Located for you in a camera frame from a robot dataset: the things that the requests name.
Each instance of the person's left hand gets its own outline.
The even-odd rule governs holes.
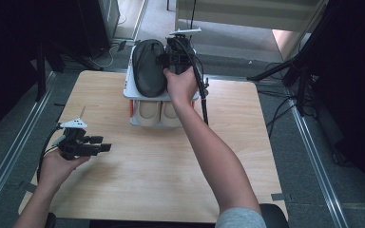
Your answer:
[[[72,161],[65,160],[60,155],[60,150],[55,149],[46,154],[41,166],[39,186],[56,193],[61,184],[82,163],[90,160],[90,157],[79,157]]]

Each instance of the floor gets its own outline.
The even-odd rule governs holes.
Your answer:
[[[124,12],[122,2],[119,0],[121,14],[134,14]],[[174,29],[174,6],[175,1],[170,1],[170,11],[167,11],[166,1],[147,0],[142,22],[132,23],[137,26],[120,37],[127,37],[125,39],[132,44],[135,40],[147,38],[165,41],[164,37]],[[126,16],[124,22],[123,18],[120,18],[119,28],[125,26],[130,17]],[[241,39],[235,37],[234,34],[237,33],[218,31],[220,27],[216,25],[202,25],[199,22],[194,25],[204,28],[201,36],[193,36],[192,42],[206,65],[207,74],[223,75],[224,79],[228,77],[227,80],[245,80],[248,74],[258,74],[268,69],[272,63],[281,62],[278,47],[271,40],[270,30],[250,28],[248,35],[252,38]],[[125,49],[114,48],[94,61],[101,65],[111,63],[105,67],[107,71],[125,71],[129,54],[130,46],[127,45]],[[17,148],[19,153],[12,164],[10,176],[1,180],[0,227],[10,227],[17,218],[17,208],[24,195],[18,184],[31,179],[35,166],[31,164],[37,163],[38,150],[61,113],[61,106],[56,104],[66,103],[78,74],[83,70],[71,59],[66,58],[66,61],[66,71],[52,76],[51,97],[46,101],[49,108],[38,110],[39,118],[31,123],[31,133]],[[257,87],[264,119],[269,123],[284,100],[280,95],[287,94],[288,91],[281,86],[279,80],[273,78],[257,84]],[[5,156],[11,154],[12,143],[17,140],[15,138],[27,121],[28,112],[35,105],[35,92],[36,87],[33,87],[0,123],[0,164]],[[276,121],[270,139],[290,227],[365,227],[365,175],[355,167],[334,164],[330,153],[332,149],[317,119],[300,118],[290,106],[291,104],[285,104],[284,108],[289,111]],[[303,126],[306,131],[300,131],[299,126]],[[327,195],[326,191],[321,190],[323,188],[332,188],[334,191]],[[56,227],[88,227],[88,220],[59,219]]]

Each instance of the slipper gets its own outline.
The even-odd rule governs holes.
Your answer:
[[[163,65],[158,61],[161,54],[165,54],[162,42],[153,39],[142,41],[132,53],[135,86],[145,97],[157,97],[167,87]]]
[[[162,103],[162,114],[160,117],[160,121],[164,126],[170,126],[170,127],[182,126],[182,123],[180,122],[180,119],[177,116],[177,113],[174,110],[174,106],[171,102]]]
[[[155,126],[159,123],[161,102],[138,101],[136,117],[141,126]]]

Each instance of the tripod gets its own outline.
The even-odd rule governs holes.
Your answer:
[[[322,42],[324,42],[324,39],[322,37],[326,32],[325,28],[331,21],[331,18],[335,13],[335,8],[340,7],[340,4],[335,5],[335,3],[332,2],[333,1],[328,2],[327,8],[321,18],[321,21],[316,26],[316,29],[307,40],[303,49],[295,57],[283,62],[278,66],[274,66],[259,75],[247,77],[248,81],[260,81],[289,67],[288,71],[282,79],[282,82],[284,86],[292,86],[299,79],[296,107],[301,116],[304,116],[303,102],[305,88],[307,85],[307,78],[313,74],[313,71],[317,65],[316,61],[318,59],[318,56],[320,56],[318,55],[319,50],[316,47],[323,47]]]

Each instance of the t-shirt sleeve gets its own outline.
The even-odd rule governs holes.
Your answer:
[[[244,207],[231,208],[223,213],[218,218],[215,225],[216,228],[266,228],[265,221],[262,216],[256,211]]]

